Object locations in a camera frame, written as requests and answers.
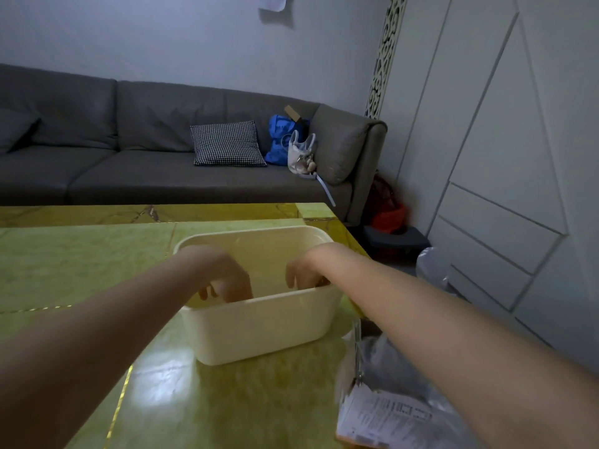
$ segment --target person's right arm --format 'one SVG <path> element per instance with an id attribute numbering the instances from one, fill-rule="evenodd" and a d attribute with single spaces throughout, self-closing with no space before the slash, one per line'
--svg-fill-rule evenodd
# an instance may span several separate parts
<path id="1" fill-rule="evenodd" d="M 492 448 L 599 447 L 599 378 L 469 303 L 354 253 L 321 244 L 287 283 L 338 286 Z"/>

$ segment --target white strap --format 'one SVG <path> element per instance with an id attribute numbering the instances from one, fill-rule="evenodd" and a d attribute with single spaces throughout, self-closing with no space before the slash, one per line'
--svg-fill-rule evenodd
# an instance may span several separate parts
<path id="1" fill-rule="evenodd" d="M 333 200 L 333 196 L 331 195 L 331 193 L 329 192 L 329 188 L 326 187 L 325 182 L 322 180 L 321 177 L 319 177 L 318 173 L 316 174 L 316 179 L 318 180 L 318 182 L 320 183 L 320 185 L 322 186 L 322 188 L 325 190 L 326 192 L 326 196 L 329 197 L 329 201 L 331 202 L 331 204 L 333 205 L 333 208 L 336 207 L 335 201 Z"/>

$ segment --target person's left arm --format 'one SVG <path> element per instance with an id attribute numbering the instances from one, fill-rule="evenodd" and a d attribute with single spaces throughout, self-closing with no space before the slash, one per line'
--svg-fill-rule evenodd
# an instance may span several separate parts
<path id="1" fill-rule="evenodd" d="M 0 345 L 0 422 L 7 448 L 62 448 L 192 294 L 251 298 L 224 250 L 192 246 Z"/>

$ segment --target table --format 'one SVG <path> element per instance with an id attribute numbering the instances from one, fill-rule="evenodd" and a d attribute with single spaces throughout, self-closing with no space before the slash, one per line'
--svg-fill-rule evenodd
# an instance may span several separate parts
<path id="1" fill-rule="evenodd" d="M 0 207 L 0 339 L 149 268 L 190 234 L 303 224 L 366 255 L 324 203 Z M 177 315 L 68 447 L 339 447 L 334 384 L 355 318 L 344 297 L 322 339 L 208 367 Z"/>

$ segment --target sofa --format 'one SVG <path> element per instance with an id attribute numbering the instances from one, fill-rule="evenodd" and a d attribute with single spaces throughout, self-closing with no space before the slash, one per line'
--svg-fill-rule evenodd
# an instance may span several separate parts
<path id="1" fill-rule="evenodd" d="M 0 153 L 0 205 L 329 203 L 317 180 L 284 166 L 193 165 L 190 125 L 254 120 L 264 155 L 268 120 L 286 105 L 311 120 L 335 215 L 359 224 L 387 131 L 381 121 L 290 97 L 9 65 L 0 65 L 0 108 L 38 121 Z"/>

